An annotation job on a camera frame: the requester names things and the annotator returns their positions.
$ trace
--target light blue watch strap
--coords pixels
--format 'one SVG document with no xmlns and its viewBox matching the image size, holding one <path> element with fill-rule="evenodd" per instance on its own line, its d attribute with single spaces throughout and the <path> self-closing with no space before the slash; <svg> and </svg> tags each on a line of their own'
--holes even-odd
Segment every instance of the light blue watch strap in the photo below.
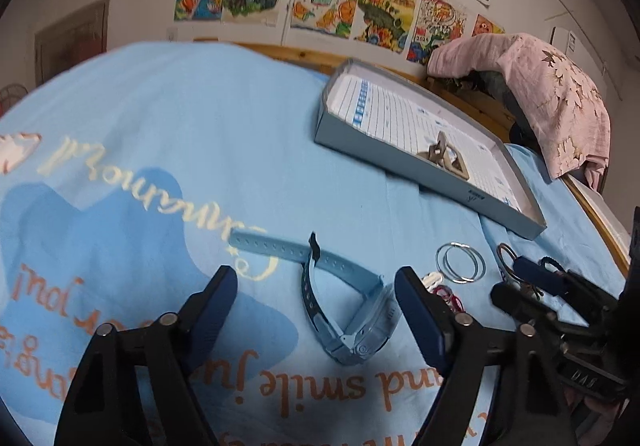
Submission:
<svg viewBox="0 0 640 446">
<path fill-rule="evenodd" d="M 229 244 L 243 251 L 276 256 L 302 264 L 302 298 L 306 313 L 326 352 L 344 365 L 356 365 L 379 350 L 398 324 L 400 311 L 393 285 L 385 287 L 382 277 L 335 253 L 320 250 L 312 233 L 308 244 L 289 242 L 264 233 L 233 229 Z M 314 269 L 326 270 L 357 290 L 363 303 L 347 330 L 327 315 L 318 303 Z"/>
<path fill-rule="evenodd" d="M 280 238 L 273 238 L 253 230 L 234 228 L 229 235 L 229 244 L 243 251 L 251 251 L 267 256 L 277 256 L 290 262 L 304 264 L 309 255 L 309 244 L 298 244 Z M 365 269 L 337 254 L 322 250 L 316 263 L 319 269 L 330 272 L 359 293 L 368 296 L 374 289 L 379 289 L 384 282 L 379 275 Z"/>
</svg>

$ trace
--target wooden headboard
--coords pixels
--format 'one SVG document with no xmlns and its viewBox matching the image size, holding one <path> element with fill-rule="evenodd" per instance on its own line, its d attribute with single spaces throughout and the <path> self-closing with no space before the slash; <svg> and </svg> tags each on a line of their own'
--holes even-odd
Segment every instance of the wooden headboard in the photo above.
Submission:
<svg viewBox="0 0 640 446">
<path fill-rule="evenodd" d="M 218 40 L 218 38 L 194 38 L 193 41 L 218 42 L 220 40 Z M 340 66 L 343 61 L 348 59 L 348 56 L 301 49 L 296 47 L 286 47 L 282 45 L 268 45 L 260 43 L 235 44 L 273 58 L 274 60 L 299 65 L 327 75 L 333 74 L 334 70 L 338 66 Z M 495 104 L 472 104 L 472 102 L 470 102 L 468 98 L 465 101 L 455 94 L 444 89 L 438 84 L 437 81 L 433 80 L 432 78 L 428 78 L 426 76 L 426 72 L 424 77 L 416 77 L 410 74 L 399 72 L 389 67 L 385 68 L 409 81 L 412 81 L 413 83 L 420 85 L 421 87 L 424 87 L 427 90 L 430 90 L 437 96 L 444 99 L 446 102 L 462 110 L 462 112 L 464 112 L 470 118 L 479 122 L 492 134 L 499 137 L 502 142 L 510 142 L 509 130 L 513 121 L 510 121 L 510 116 L 504 115 L 502 111 L 503 109 L 496 106 L 498 102 L 495 102 Z M 602 220 L 600 220 L 598 215 L 591 208 L 584 196 L 568 180 L 566 180 L 564 177 L 562 177 L 562 179 L 564 180 L 565 184 L 567 184 L 569 190 L 574 194 L 582 209 L 585 211 L 585 213 L 587 213 L 587 216 L 590 218 L 591 222 L 598 230 L 598 233 L 600 234 L 604 243 L 607 245 L 607 248 L 609 249 L 609 252 L 613 257 L 614 262 L 618 266 L 618 269 L 620 270 L 622 275 L 626 277 L 628 274 L 628 264 L 625 250 L 621 250 L 616 245 L 615 239 L 609 233 L 609 230 L 605 227 Z"/>
</svg>

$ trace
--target paper sheet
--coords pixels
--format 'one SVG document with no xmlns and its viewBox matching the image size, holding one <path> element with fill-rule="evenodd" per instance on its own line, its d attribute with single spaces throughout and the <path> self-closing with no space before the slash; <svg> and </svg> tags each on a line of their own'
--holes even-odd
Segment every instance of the paper sheet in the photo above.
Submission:
<svg viewBox="0 0 640 446">
<path fill-rule="evenodd" d="M 368 136 L 414 155 L 427 152 L 437 142 L 438 133 L 444 132 L 462 155 L 469 182 L 520 211 L 500 165 L 484 144 L 398 94 L 347 74 L 328 110 Z"/>
</svg>

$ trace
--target key ring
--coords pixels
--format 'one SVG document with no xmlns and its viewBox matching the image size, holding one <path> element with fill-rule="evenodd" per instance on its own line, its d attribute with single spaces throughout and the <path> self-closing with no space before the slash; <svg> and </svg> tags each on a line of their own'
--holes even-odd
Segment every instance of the key ring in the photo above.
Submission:
<svg viewBox="0 0 640 446">
<path fill-rule="evenodd" d="M 511 267 L 508 267 L 507 264 L 504 261 L 504 257 L 502 256 L 502 252 L 506 252 L 509 257 L 511 258 L 511 260 L 515 260 L 518 256 L 516 255 L 516 252 L 513 251 L 513 249 L 511 249 L 507 244 L 505 244 L 504 242 L 498 244 L 498 247 L 496 249 L 496 254 L 498 255 L 498 260 L 500 260 L 500 264 L 502 266 L 502 268 L 504 269 L 504 272 L 507 273 L 508 276 L 510 276 L 513 280 L 515 280 L 519 285 L 520 285 L 520 289 L 524 290 L 524 291 L 531 291 L 536 298 L 540 299 L 541 296 L 544 296 L 544 293 L 537 288 L 535 285 L 533 285 L 532 283 L 527 282 L 526 280 L 524 280 L 523 278 L 519 277 L 513 269 L 511 269 Z M 555 260 L 553 260 L 552 258 L 549 259 L 549 263 L 552 266 L 555 266 L 556 264 L 558 264 Z M 500 274 L 502 275 L 502 279 L 506 282 L 506 277 L 504 275 L 504 273 L 502 272 L 502 269 L 500 270 Z"/>
<path fill-rule="evenodd" d="M 451 267 L 448 254 L 452 248 L 461 249 L 474 262 L 474 273 L 470 278 L 456 273 L 453 267 Z M 440 255 L 443 250 L 444 259 L 442 260 L 441 264 Z M 471 246 L 460 244 L 458 242 L 449 242 L 448 244 L 443 244 L 438 248 L 438 250 L 436 251 L 436 267 L 438 268 L 438 272 L 440 272 L 447 280 L 459 284 L 477 282 L 486 273 L 486 263 L 482 255 Z"/>
<path fill-rule="evenodd" d="M 455 294 L 453 294 L 453 291 L 450 289 L 450 287 L 446 285 L 439 285 L 435 287 L 432 292 L 440 296 L 445 301 L 453 314 L 458 314 L 459 312 L 465 311 L 465 307 L 462 305 L 462 301 Z"/>
</svg>

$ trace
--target bed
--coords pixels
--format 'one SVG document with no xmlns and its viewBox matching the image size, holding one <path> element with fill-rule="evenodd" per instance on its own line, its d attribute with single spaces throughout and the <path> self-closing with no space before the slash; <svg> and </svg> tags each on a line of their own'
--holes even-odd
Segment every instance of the bed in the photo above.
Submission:
<svg viewBox="0 0 640 446">
<path fill-rule="evenodd" d="M 192 383 L 222 444 L 402 446 L 441 382 L 401 319 L 371 360 L 341 366 L 300 302 L 300 267 L 239 251 L 232 228 L 305 241 L 382 274 L 435 269 L 443 243 L 487 264 L 452 286 L 481 324 L 513 328 L 488 293 L 494 250 L 549 255 L 617 295 L 624 277 L 587 213 L 544 163 L 510 146 L 548 228 L 527 241 L 451 200 L 313 142 L 326 76 L 221 43 L 145 42 L 94 58 L 0 119 L 0 395 L 36 445 L 51 445 L 74 367 L 98 324 L 147 324 L 227 264 L 239 294 Z M 354 293 L 319 276 L 336 319 Z M 562 319 L 579 318 L 545 299 Z M 487 369 L 465 444 L 476 444 Z M 149 428 L 162 431 L 140 372 Z"/>
</svg>

